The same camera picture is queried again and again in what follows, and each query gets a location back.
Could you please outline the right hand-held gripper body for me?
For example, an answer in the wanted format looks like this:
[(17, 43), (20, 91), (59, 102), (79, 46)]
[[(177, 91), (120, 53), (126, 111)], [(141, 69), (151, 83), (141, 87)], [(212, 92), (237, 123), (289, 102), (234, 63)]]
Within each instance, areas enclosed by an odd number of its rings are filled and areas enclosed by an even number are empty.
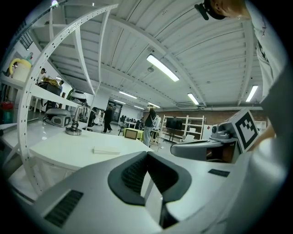
[(259, 130), (255, 125), (251, 112), (246, 108), (232, 115), (225, 122), (214, 125), (210, 139), (227, 143), (234, 141), (232, 163), (247, 152), (259, 137)]

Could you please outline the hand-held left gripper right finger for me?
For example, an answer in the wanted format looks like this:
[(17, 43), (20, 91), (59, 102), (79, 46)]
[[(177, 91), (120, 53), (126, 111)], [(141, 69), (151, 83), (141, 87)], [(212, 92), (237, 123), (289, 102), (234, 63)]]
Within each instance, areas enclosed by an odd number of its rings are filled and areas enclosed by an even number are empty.
[(148, 154), (171, 170), (168, 172), (161, 165), (151, 163), (155, 172), (162, 173), (159, 179), (167, 187), (162, 193), (167, 213), (183, 229), (207, 228), (216, 215), (204, 215), (204, 209), (208, 202), (215, 200), (217, 192), (236, 165), (174, 156), (164, 158), (151, 151)]

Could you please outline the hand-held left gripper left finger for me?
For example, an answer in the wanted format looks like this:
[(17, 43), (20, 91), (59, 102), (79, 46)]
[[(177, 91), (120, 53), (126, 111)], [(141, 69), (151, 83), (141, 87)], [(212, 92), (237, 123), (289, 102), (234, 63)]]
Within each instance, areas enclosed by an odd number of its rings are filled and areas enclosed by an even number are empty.
[(110, 172), (139, 153), (80, 168), (34, 203), (36, 220), (47, 234), (156, 234), (161, 226), (144, 206), (119, 199), (108, 185)]

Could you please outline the black eyeglasses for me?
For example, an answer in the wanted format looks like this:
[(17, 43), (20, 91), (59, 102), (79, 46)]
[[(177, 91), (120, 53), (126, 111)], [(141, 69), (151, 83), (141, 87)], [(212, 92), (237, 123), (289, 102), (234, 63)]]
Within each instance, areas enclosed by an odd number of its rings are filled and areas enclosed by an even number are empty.
[(116, 155), (120, 154), (120, 150), (111, 146), (95, 146), (93, 148), (94, 154)]

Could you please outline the person's right forearm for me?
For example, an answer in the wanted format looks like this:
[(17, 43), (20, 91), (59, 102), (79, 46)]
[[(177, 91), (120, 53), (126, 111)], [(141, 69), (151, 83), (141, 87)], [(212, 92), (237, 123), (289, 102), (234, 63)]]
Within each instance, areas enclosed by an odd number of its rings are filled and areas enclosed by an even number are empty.
[(273, 126), (270, 124), (266, 130), (262, 133), (262, 135), (260, 135), (257, 140), (255, 141), (255, 143), (253, 144), (253, 146), (251, 147), (251, 149), (253, 150), (254, 148), (256, 148), (263, 140), (268, 139), (268, 138), (274, 138), (275, 137), (275, 131)]

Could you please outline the person's right hand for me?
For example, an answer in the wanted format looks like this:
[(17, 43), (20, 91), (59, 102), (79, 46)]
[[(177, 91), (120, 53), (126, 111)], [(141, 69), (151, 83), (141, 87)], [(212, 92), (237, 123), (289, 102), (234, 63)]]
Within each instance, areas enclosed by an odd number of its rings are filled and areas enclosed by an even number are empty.
[(208, 148), (206, 150), (206, 161), (232, 163), (234, 150), (233, 145)]

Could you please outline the silver desk lamp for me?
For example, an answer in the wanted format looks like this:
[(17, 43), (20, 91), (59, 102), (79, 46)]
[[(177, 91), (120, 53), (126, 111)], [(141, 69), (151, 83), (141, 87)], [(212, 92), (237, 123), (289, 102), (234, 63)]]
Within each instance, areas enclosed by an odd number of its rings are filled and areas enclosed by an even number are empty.
[(74, 117), (72, 119), (72, 125), (71, 127), (66, 127), (65, 128), (65, 132), (68, 134), (68, 135), (71, 135), (71, 136), (80, 136), (81, 133), (82, 133), (82, 130), (79, 128), (79, 123), (78, 123), (78, 115), (79, 115), (79, 111), (83, 108), (86, 108), (89, 113), (91, 113), (93, 111), (92, 108), (90, 107), (87, 107), (87, 106), (78, 106), (76, 108), (76, 112), (74, 114)]

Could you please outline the black office chair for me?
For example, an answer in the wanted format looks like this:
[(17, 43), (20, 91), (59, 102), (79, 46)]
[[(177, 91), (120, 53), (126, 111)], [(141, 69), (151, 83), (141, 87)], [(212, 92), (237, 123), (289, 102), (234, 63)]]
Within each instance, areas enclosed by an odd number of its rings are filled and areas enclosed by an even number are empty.
[(94, 119), (96, 118), (96, 112), (95, 111), (91, 111), (90, 112), (90, 116), (88, 119), (88, 127), (93, 127), (94, 126)]

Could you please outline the grey white device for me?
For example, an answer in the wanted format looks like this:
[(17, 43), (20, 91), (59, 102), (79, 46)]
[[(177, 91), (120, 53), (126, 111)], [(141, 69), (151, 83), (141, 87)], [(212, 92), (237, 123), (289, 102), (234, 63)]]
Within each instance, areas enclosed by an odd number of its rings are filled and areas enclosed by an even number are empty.
[(71, 113), (65, 109), (51, 108), (45, 113), (44, 122), (65, 128), (71, 123)]

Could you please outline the black glass double door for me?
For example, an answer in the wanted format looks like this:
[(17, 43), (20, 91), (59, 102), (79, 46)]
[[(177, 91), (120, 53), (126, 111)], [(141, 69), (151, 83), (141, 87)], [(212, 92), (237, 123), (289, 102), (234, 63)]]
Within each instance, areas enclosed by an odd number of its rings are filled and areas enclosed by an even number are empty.
[(123, 105), (121, 103), (115, 102), (114, 100), (109, 100), (108, 104), (111, 104), (111, 106), (114, 110), (114, 113), (117, 113), (119, 115), (121, 114), (121, 110), (123, 107)]

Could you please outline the white robot head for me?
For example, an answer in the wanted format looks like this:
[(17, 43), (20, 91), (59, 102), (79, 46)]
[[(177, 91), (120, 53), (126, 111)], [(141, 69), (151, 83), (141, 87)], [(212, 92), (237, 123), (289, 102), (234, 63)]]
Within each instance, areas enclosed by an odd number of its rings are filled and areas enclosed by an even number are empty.
[(71, 90), (70, 93), (67, 96), (67, 99), (72, 101), (77, 99), (80, 102), (86, 102), (87, 97), (84, 92), (78, 91), (78, 90)]

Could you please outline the white metal shelf rack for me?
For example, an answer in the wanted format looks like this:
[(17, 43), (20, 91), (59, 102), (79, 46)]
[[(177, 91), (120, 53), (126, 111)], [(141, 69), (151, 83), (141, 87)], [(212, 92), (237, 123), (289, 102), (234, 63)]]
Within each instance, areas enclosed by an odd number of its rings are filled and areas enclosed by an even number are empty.
[(68, 106), (76, 106), (76, 103), (73, 103), (69, 100), (61, 98), (58, 95), (55, 95), (47, 90), (44, 90), (37, 85), (35, 85), (35, 81), (38, 77), (39, 72), (43, 65), (48, 61), (50, 56), (56, 50), (56, 48), (71, 34), (75, 35), (75, 42), (77, 45), (77, 53), (79, 56), (79, 60), (81, 63), (82, 70), (86, 77), (86, 81), (89, 85), (89, 88), (93, 92), (94, 95), (97, 94), (97, 90), (93, 89), (91, 84), (87, 68), (84, 61), (84, 56), (82, 55), (82, 45), (81, 45), (81, 36), (80, 36), (80, 27), (90, 19), (103, 14), (101, 32), (100, 32), (100, 42), (99, 42), (99, 52), (102, 51), (102, 43), (103, 43), (103, 36), (107, 24), (107, 20), (112, 9), (118, 7), (119, 4), (112, 4), (103, 6), (101, 8), (95, 9), (89, 13), (84, 14), (83, 16), (79, 17), (71, 24), (67, 25), (64, 29), (62, 29), (56, 36), (54, 36), (47, 46), (41, 51), (39, 57), (36, 60), (35, 65), (33, 65), (33, 69), (29, 72), (27, 81), (25, 86), (22, 89), (22, 97), (20, 100), (20, 106), (18, 108), (18, 115), (17, 115), (17, 132), (18, 132), (18, 148), (20, 150), (20, 155), (22, 158), (23, 167), (25, 169), (26, 175), (37, 195), (42, 194), (42, 187), (40, 186), (37, 175), (35, 174), (34, 170), (34, 161), (30, 156), (29, 152), (29, 144), (28, 144), (28, 132), (27, 132), (27, 114), (28, 108), (30, 104), (30, 100), (32, 96), (40, 97), (49, 101), (59, 102), (64, 105)]

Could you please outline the operator in white clothes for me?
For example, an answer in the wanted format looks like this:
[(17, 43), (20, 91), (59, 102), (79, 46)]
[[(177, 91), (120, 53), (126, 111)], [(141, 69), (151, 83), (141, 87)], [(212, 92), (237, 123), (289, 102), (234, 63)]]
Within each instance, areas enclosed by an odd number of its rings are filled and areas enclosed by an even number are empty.
[(245, 5), (258, 40), (256, 54), (262, 74), (262, 98), (265, 98), (284, 70), (289, 58), (279, 36), (266, 17), (250, 0), (245, 0)]

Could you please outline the black yellow bag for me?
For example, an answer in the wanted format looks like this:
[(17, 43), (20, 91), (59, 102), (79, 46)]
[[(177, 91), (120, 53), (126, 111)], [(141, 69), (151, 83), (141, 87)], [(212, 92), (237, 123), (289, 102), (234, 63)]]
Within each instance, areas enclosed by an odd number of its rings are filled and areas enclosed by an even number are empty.
[(61, 89), (57, 80), (44, 77), (38, 86), (58, 96), (61, 94)]

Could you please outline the red green container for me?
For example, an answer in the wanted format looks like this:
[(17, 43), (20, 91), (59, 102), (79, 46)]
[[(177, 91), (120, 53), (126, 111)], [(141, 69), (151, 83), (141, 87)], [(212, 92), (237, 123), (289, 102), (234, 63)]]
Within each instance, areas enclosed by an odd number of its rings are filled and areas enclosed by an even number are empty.
[(13, 123), (14, 105), (12, 102), (0, 103), (0, 124)]

